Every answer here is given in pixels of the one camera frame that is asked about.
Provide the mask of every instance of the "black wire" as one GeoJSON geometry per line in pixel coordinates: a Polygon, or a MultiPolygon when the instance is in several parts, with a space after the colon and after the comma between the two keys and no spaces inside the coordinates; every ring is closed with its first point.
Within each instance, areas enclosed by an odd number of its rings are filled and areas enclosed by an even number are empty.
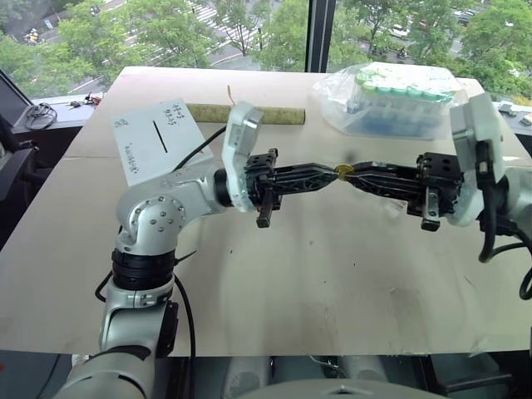
{"type": "Polygon", "coordinates": [[[94,292],[94,296],[97,297],[102,302],[106,301],[106,297],[101,295],[101,290],[106,286],[107,282],[109,281],[109,278],[111,278],[113,272],[109,272],[106,277],[101,280],[101,283],[98,284],[98,287],[96,287],[96,291],[94,292]]]}
{"type": "Polygon", "coordinates": [[[185,287],[174,273],[174,281],[177,289],[179,289],[183,303],[185,304],[186,318],[189,322],[189,335],[190,335],[190,361],[189,361],[189,397],[194,398],[195,387],[195,370],[194,363],[196,359],[196,334],[194,330],[194,318],[192,317],[192,307],[190,306],[189,297],[186,294],[185,287]]]}
{"type": "Polygon", "coordinates": [[[198,154],[201,150],[203,150],[207,145],[209,145],[216,137],[218,137],[219,135],[221,135],[222,133],[225,132],[225,128],[227,126],[224,126],[222,127],[221,129],[218,129],[211,137],[209,137],[207,140],[205,140],[201,145],[199,145],[198,147],[196,147],[194,150],[192,150],[190,152],[190,154],[188,154],[175,168],[174,170],[172,170],[173,172],[175,172],[176,170],[178,169],[181,169],[183,166],[186,165],[186,163],[191,160],[194,155],[198,154]]]}
{"type": "Polygon", "coordinates": [[[47,389],[47,386],[50,383],[50,380],[52,379],[53,373],[56,371],[57,364],[59,363],[59,357],[61,357],[60,353],[58,353],[56,355],[56,360],[54,361],[54,363],[52,365],[52,368],[50,369],[50,372],[48,373],[48,378],[44,382],[44,384],[42,385],[41,390],[39,391],[37,396],[35,397],[36,399],[40,399],[40,397],[42,396],[44,390],[47,389]]]}
{"type": "Polygon", "coordinates": [[[43,131],[50,127],[53,122],[57,120],[57,111],[54,110],[46,102],[42,102],[39,105],[31,106],[26,111],[25,127],[30,131],[43,131]],[[46,124],[44,126],[33,127],[33,123],[39,119],[46,118],[46,124]]]}
{"type": "MultiPolygon", "coordinates": [[[[523,241],[523,244],[530,252],[530,256],[532,256],[532,240],[529,239],[529,237],[525,234],[525,232],[520,229],[517,229],[517,232],[515,233],[515,235],[517,235],[517,237],[519,237],[519,239],[523,241]]],[[[532,298],[532,284],[531,283],[532,283],[532,267],[523,277],[523,281],[519,287],[519,296],[521,299],[525,301],[532,298]]]]}
{"type": "Polygon", "coordinates": [[[493,257],[495,234],[497,232],[497,208],[495,207],[495,189],[487,186],[482,190],[484,199],[484,246],[479,254],[479,261],[483,264],[493,257]]]}

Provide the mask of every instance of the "cardboard tube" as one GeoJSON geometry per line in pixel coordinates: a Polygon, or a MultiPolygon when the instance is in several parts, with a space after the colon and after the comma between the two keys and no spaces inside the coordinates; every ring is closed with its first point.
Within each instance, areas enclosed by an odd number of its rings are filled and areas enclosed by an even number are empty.
{"type": "MultiPolygon", "coordinates": [[[[231,106],[215,104],[187,104],[196,122],[225,123],[229,118],[231,106]]],[[[305,123],[304,108],[277,108],[273,106],[258,106],[264,113],[265,125],[302,125],[305,123]]]]}

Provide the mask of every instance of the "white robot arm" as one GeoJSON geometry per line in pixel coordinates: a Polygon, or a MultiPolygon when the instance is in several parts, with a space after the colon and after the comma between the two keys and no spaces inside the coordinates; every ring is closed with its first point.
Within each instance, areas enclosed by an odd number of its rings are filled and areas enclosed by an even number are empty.
{"type": "MultiPolygon", "coordinates": [[[[452,110],[457,155],[425,153],[417,167],[363,162],[335,170],[312,163],[275,168],[276,149],[249,155],[261,117],[247,103],[231,111],[224,169],[211,162],[184,165],[122,196],[101,352],[69,376],[56,399],[150,397],[155,359],[171,352],[177,330],[178,305],[170,297],[178,235],[190,221],[231,206],[258,210],[258,227],[268,227],[284,195],[320,190],[340,179],[407,201],[408,213],[421,216],[426,230],[438,229],[442,216],[456,225],[479,219],[485,231],[480,261],[501,252],[493,248],[497,234],[515,235],[522,244],[512,248],[525,246],[532,253],[532,170],[504,169],[500,141],[506,127],[487,95],[452,110]]],[[[523,299],[532,298],[531,279],[532,271],[521,285],[523,299]]]]}

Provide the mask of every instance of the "crosswalk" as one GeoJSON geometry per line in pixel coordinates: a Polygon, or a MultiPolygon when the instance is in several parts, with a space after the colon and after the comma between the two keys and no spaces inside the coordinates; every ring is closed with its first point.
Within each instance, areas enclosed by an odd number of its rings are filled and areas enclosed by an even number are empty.
{"type": "MultiPolygon", "coordinates": [[[[206,23],[207,26],[212,27],[216,31],[220,31],[227,37],[227,40],[220,44],[221,47],[231,43],[229,40],[230,37],[232,37],[233,40],[239,40],[240,33],[237,27],[227,27],[225,24],[220,26],[214,22],[214,19],[216,18],[216,10],[214,8],[190,2],[190,12],[194,13],[198,21],[206,23]]],[[[224,23],[227,23],[227,21],[227,17],[223,19],[224,23]]],[[[251,44],[253,36],[257,34],[257,31],[258,29],[250,31],[244,27],[242,29],[242,37],[245,41],[248,41],[249,38],[249,44],[251,44]]]]}

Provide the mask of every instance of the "tree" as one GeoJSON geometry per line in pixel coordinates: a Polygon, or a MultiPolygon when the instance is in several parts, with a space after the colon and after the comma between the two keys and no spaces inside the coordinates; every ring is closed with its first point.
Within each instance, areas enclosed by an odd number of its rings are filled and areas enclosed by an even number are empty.
{"type": "Polygon", "coordinates": [[[123,18],[139,42],[159,54],[157,65],[168,67],[209,66],[207,56],[218,39],[205,23],[198,21],[185,0],[130,0],[123,18]]]}
{"type": "Polygon", "coordinates": [[[28,46],[0,34],[0,69],[30,97],[64,96],[91,70],[66,43],[28,46]]]}
{"type": "Polygon", "coordinates": [[[115,12],[91,14],[91,7],[101,8],[102,0],[86,0],[76,6],[68,5],[71,19],[59,24],[59,33],[72,57],[91,65],[91,75],[110,85],[123,67],[141,63],[135,46],[128,47],[124,40],[126,30],[120,25],[115,12]]]}
{"type": "Polygon", "coordinates": [[[532,7],[525,0],[494,0],[469,22],[462,38],[462,54],[483,62],[494,48],[511,62],[532,67],[532,7]]]}
{"type": "Polygon", "coordinates": [[[254,57],[266,71],[304,71],[308,4],[284,0],[262,29],[264,49],[254,57]]]}
{"type": "Polygon", "coordinates": [[[0,2],[0,28],[6,32],[9,22],[21,21],[33,7],[32,0],[2,0],[0,2]]]}
{"type": "Polygon", "coordinates": [[[231,46],[236,47],[245,57],[252,44],[252,35],[263,19],[269,19],[271,9],[269,0],[258,0],[250,12],[244,0],[214,0],[214,22],[223,27],[231,46]]]}
{"type": "Polygon", "coordinates": [[[494,0],[475,15],[461,40],[461,76],[493,93],[532,98],[532,8],[524,0],[494,0]]]}
{"type": "Polygon", "coordinates": [[[410,53],[417,63],[428,57],[441,57],[451,49],[453,40],[461,33],[454,9],[466,9],[472,0],[425,0],[412,2],[410,11],[415,15],[408,39],[413,41],[410,53]]]}
{"type": "Polygon", "coordinates": [[[407,0],[347,0],[345,3],[348,7],[358,8],[360,19],[371,26],[368,53],[372,51],[376,35],[383,27],[394,22],[406,25],[407,0]]]}
{"type": "Polygon", "coordinates": [[[354,23],[358,20],[356,8],[337,7],[334,12],[328,71],[335,72],[350,65],[368,62],[358,38],[365,35],[365,27],[354,23]]]}
{"type": "MultiPolygon", "coordinates": [[[[368,61],[357,41],[365,27],[357,25],[357,10],[338,6],[334,13],[328,69],[337,71],[368,61]]],[[[264,49],[254,57],[267,71],[303,71],[307,43],[308,5],[300,0],[284,0],[263,29],[264,49]]]]}

